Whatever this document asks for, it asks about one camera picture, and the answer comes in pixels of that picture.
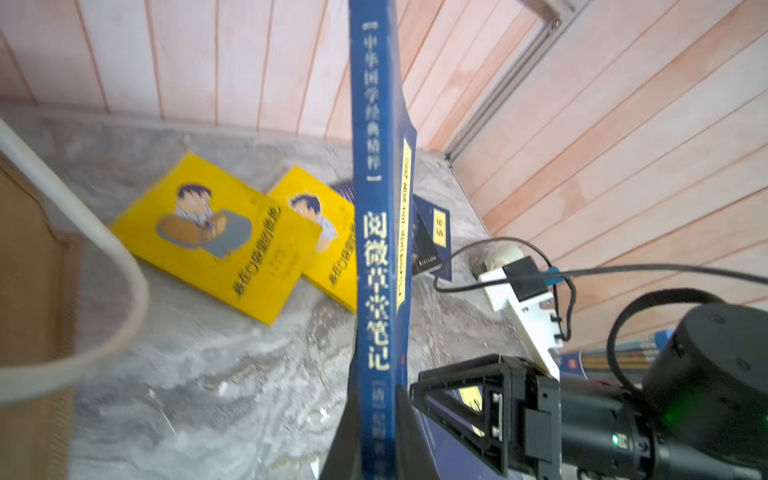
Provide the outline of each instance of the yellow book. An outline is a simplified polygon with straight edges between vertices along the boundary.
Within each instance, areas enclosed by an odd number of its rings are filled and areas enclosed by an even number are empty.
[[[137,257],[269,325],[322,230],[193,154],[111,229]]]
[[[304,276],[349,311],[357,310],[355,207],[337,192],[294,167],[270,197],[323,228]]]

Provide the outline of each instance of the black cable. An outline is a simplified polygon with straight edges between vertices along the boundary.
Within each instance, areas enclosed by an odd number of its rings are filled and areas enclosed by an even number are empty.
[[[638,396],[638,398],[641,395],[640,389],[637,388],[629,378],[627,378],[624,372],[621,371],[621,366],[616,358],[616,338],[618,338],[621,327],[635,313],[639,313],[652,306],[669,305],[671,303],[725,303],[725,301],[717,295],[695,288],[672,288],[646,293],[627,305],[624,310],[621,310],[621,313],[619,313],[619,316],[614,322],[614,326],[611,328],[611,333],[608,334],[608,343],[606,346],[608,366],[611,367],[612,373],[616,376],[619,382],[621,382],[621,385],[634,395]]]
[[[440,265],[440,267],[438,268],[438,270],[441,270],[445,265],[450,263],[450,261],[453,259],[453,257],[459,255],[460,253],[464,252],[465,250],[468,250],[470,248],[476,247],[478,245],[482,245],[483,243],[496,243],[496,242],[502,242],[502,241],[505,241],[505,242],[515,242],[515,243],[520,243],[521,245],[525,245],[528,248],[530,248],[531,250],[533,250],[536,253],[538,253],[539,255],[541,255],[541,258],[544,259],[544,261],[546,262],[547,266],[549,266],[549,267],[553,267],[554,266],[552,264],[552,262],[549,260],[549,257],[547,257],[546,253],[541,251],[541,249],[539,249],[533,243],[531,243],[531,242],[529,242],[527,240],[523,240],[522,238],[517,238],[517,237],[496,237],[496,238],[486,238],[484,240],[478,240],[476,242],[470,243],[469,245],[463,246],[462,248],[456,250],[449,258],[447,258],[446,260],[443,260],[443,262]],[[568,340],[571,339],[571,316],[573,315],[574,306],[576,305],[576,286],[574,285],[574,283],[571,281],[570,278],[568,278],[568,277],[563,277],[563,278],[565,280],[565,284],[568,285],[568,288],[571,290],[571,300],[568,302],[568,310],[565,313],[565,333],[563,333],[562,323],[560,325],[560,336],[561,336],[561,338],[563,339],[564,342],[567,342]],[[478,289],[478,288],[482,288],[484,286],[502,285],[503,283],[509,283],[508,280],[494,280],[495,283],[494,282],[476,283],[475,285],[471,285],[470,286],[471,288],[465,288],[464,290],[454,290],[454,289],[450,289],[450,288],[444,289],[444,288],[438,287],[437,286],[437,280],[438,280],[438,277],[437,277],[437,275],[435,275],[435,279],[432,282],[432,286],[435,288],[435,290],[437,290],[438,292],[441,292],[441,293],[466,292],[466,291],[469,291],[469,290],[475,290],[475,289]],[[552,296],[554,297],[554,313],[555,313],[555,315],[558,316],[558,318],[560,318],[560,302],[558,300],[558,287],[557,287],[557,285],[552,286],[552,290],[553,290]]]
[[[470,243],[469,245],[465,245],[464,247],[456,250],[448,259],[444,261],[444,264],[447,262],[450,262],[451,260],[453,260],[454,257],[465,252],[470,248],[477,247],[478,245],[482,245],[485,243],[495,243],[495,242],[501,242],[501,241],[521,243],[523,245],[526,245],[532,248],[537,253],[541,253],[543,255],[543,253],[537,247],[519,238],[515,238],[515,237],[486,238],[484,240],[479,240],[477,242]],[[753,275],[751,273],[741,273],[741,272],[736,272],[733,270],[725,270],[721,268],[712,268],[708,266],[682,265],[678,263],[647,263],[647,264],[639,264],[639,265],[602,266],[598,268],[587,268],[587,269],[581,269],[581,270],[569,270],[569,271],[551,272],[551,273],[545,273],[545,272],[521,273],[521,274],[515,275],[515,278],[518,278],[521,280],[547,280],[551,278],[562,278],[565,280],[566,284],[571,288],[571,302],[568,304],[568,312],[566,313],[566,317],[565,317],[567,333],[566,335],[563,335],[563,340],[567,341],[566,338],[567,339],[571,338],[571,314],[573,312],[573,307],[576,304],[576,288],[573,285],[571,278],[575,276],[601,275],[603,273],[643,272],[643,271],[649,271],[649,270],[702,273],[706,275],[725,276],[729,278],[735,278],[737,280],[743,280],[745,282],[753,282],[753,283],[759,283],[761,285],[768,285],[768,278],[764,276]],[[438,280],[439,278],[435,276],[435,279],[432,282],[432,286],[435,287],[435,290],[440,293],[468,292],[470,290],[485,288],[487,286],[504,285],[506,283],[509,283],[508,279],[501,279],[501,280],[491,280],[489,282],[477,282],[477,283],[473,283],[472,285],[443,287],[443,286],[438,286]]]

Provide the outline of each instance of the book spine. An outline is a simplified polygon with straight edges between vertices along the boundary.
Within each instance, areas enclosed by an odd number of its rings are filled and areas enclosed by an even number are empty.
[[[364,478],[394,478],[395,387],[401,372],[401,348],[393,325],[398,305],[400,175],[392,105],[394,89],[401,88],[399,78],[392,84],[393,42],[397,55],[394,2],[350,0],[349,40],[362,472]]]

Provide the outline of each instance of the black strap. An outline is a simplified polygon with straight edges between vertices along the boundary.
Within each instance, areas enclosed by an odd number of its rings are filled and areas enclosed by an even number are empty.
[[[616,338],[618,338],[619,330],[635,313],[649,309],[652,306],[669,305],[671,303],[725,303],[725,300],[717,295],[695,288],[672,288],[646,293],[619,313],[613,328],[611,328],[611,333],[608,334],[608,344],[606,347],[608,365],[611,367],[612,373],[621,382],[621,385],[636,396],[641,394],[640,389],[621,371],[621,366],[619,366],[619,362],[616,359]]]

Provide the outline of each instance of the white pipe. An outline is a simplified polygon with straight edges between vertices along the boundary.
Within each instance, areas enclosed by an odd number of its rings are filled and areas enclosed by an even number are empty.
[[[128,347],[144,324],[149,289],[136,260],[123,244],[3,120],[0,120],[0,151],[115,262],[127,278],[131,293],[131,308],[125,323],[97,349],[38,365],[0,367],[0,402],[13,402],[50,392],[104,368],[109,359]]]

